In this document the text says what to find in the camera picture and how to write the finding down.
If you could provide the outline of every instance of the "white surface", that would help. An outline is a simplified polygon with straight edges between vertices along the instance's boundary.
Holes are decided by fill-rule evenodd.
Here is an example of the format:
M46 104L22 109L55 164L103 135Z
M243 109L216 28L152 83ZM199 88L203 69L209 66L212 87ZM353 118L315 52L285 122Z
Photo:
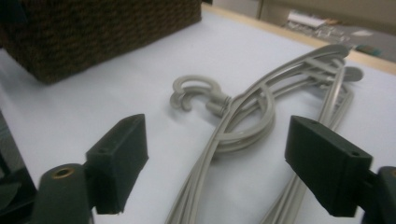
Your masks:
M0 51L0 106L35 181L48 169L85 161L85 152L118 120L146 114L149 160L125 212L98 224L164 223L219 120L196 100L190 113L168 104L180 76L213 77L231 96L311 48L204 12L203 20L51 86L38 83ZM396 77L358 64L363 81L338 132L375 156L373 170L395 165ZM315 119L321 99L298 91L277 101L276 127L249 152L213 162L198 223L259 223L290 177L283 151L291 114ZM297 224L357 224L330 217L311 193Z

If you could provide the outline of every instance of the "clamp jaw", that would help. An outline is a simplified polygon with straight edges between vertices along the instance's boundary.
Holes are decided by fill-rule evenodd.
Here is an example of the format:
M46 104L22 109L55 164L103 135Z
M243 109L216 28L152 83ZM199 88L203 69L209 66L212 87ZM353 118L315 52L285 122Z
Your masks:
M354 217L358 206L364 224L396 223L396 167L369 170L373 157L324 125L293 116L286 162L335 217Z
M43 174L31 224L93 223L98 214L122 212L148 160L144 115L122 119L86 154L85 164L65 164Z

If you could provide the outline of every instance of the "brown basket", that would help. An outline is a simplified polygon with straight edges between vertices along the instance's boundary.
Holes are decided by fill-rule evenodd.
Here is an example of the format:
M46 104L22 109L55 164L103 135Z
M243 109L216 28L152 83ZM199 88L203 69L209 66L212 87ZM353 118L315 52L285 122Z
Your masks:
M28 22L0 24L0 45L52 83L201 19L201 0L20 0Z

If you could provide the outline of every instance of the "brass grommet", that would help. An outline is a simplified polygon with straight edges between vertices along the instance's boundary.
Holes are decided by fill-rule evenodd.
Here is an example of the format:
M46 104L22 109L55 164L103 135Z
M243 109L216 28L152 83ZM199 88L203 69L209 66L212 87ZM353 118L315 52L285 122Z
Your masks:
M53 179L62 179L72 175L75 172L73 168L65 167L60 170L57 170L55 173L52 174Z

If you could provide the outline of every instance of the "wicker basket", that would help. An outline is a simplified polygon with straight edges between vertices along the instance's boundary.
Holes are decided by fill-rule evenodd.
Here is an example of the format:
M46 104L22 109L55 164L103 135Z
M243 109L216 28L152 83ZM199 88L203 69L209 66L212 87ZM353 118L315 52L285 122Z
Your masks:
M0 24L0 45L56 82L201 19L201 0L20 0L28 22Z

